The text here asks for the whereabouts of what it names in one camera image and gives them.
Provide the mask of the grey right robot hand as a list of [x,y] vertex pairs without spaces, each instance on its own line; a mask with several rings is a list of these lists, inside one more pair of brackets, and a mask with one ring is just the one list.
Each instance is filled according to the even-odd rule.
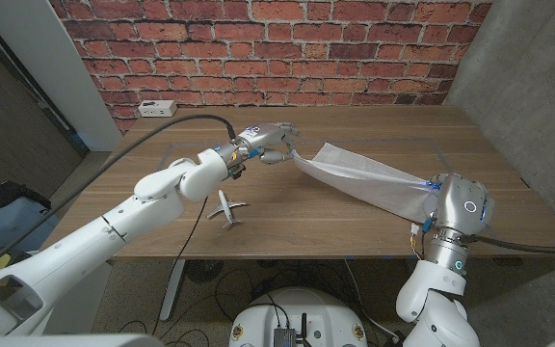
[[426,182],[431,194],[424,211],[436,229],[478,234],[491,225],[495,201],[479,181],[457,173],[440,173]]

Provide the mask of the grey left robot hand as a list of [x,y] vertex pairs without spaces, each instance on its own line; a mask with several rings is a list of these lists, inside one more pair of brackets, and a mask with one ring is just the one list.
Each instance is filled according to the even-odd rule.
[[[263,164],[276,164],[293,158],[293,137],[300,132],[290,122],[258,123],[246,127],[232,143],[242,160],[258,157]],[[286,144],[287,152],[272,149],[273,145]]]

